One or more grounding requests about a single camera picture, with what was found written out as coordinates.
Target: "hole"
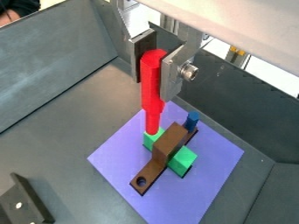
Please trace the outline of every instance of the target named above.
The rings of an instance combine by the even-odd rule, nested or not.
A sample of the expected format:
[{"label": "hole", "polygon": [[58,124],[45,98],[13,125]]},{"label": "hole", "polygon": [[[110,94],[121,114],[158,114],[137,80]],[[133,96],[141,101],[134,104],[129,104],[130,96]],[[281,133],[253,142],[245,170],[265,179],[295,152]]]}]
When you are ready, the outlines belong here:
[{"label": "hole", "polygon": [[134,182],[138,186],[145,186],[145,178],[144,177],[138,177]]},{"label": "hole", "polygon": [[14,208],[16,208],[16,209],[20,209],[21,207],[22,207],[22,203],[18,202],[18,203],[14,205]]}]

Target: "black metal piece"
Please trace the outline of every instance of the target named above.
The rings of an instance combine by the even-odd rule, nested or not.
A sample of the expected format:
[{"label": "black metal piece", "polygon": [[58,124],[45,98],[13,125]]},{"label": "black metal piece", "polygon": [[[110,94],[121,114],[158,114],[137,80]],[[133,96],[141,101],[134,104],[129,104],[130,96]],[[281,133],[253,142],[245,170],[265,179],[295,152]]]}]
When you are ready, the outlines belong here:
[{"label": "black metal piece", "polygon": [[134,82],[140,82],[140,59],[144,53],[156,49],[156,32],[149,29],[142,34],[129,39],[130,74]]},{"label": "black metal piece", "polygon": [[0,223],[53,223],[54,219],[42,204],[28,180],[10,173],[14,185],[0,196]]},{"label": "black metal piece", "polygon": [[238,56],[238,54],[234,52],[234,53],[233,53],[233,56],[232,56],[232,59],[230,59],[230,61],[229,61],[230,64],[234,63],[237,56]]},{"label": "black metal piece", "polygon": [[182,44],[177,36],[150,22],[149,27],[156,31],[156,48],[172,52]]}]

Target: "red peg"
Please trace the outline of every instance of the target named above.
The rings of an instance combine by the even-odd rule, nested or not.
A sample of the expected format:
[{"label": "red peg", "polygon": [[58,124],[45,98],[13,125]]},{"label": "red peg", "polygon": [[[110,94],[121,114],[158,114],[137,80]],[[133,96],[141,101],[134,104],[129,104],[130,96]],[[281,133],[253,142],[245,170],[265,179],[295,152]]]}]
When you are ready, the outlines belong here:
[{"label": "red peg", "polygon": [[145,111],[145,132],[154,135],[158,130],[164,101],[160,99],[161,49],[146,51],[140,59],[141,107]]}]

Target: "gray table surface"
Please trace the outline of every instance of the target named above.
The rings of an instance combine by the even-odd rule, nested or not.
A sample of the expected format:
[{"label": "gray table surface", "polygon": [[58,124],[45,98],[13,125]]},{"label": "gray table surface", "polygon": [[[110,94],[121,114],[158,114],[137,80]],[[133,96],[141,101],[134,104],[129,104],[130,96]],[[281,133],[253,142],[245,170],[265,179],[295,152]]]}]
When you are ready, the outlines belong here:
[{"label": "gray table surface", "polygon": [[[0,195],[13,185],[10,172],[26,177],[57,224],[144,223],[86,160],[140,109],[128,74],[114,59],[0,135]],[[201,223],[242,223],[273,161],[201,120],[245,151]]]},{"label": "gray table surface", "polygon": [[299,164],[274,164],[245,224],[297,224]]}]

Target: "purple mat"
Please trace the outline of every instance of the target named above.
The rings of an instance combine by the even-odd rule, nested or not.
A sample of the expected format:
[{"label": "purple mat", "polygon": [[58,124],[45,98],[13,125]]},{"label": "purple mat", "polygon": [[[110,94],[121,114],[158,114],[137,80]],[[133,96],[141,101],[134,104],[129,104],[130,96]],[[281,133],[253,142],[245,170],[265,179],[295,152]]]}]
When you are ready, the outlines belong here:
[{"label": "purple mat", "polygon": [[[161,127],[182,123],[186,112],[165,104]],[[198,155],[190,171],[180,178],[168,168],[141,197],[128,184],[150,159],[142,146],[145,113],[138,111],[116,134],[88,157],[109,184],[148,223],[198,223],[233,170],[242,150],[204,123],[188,148]]]}]

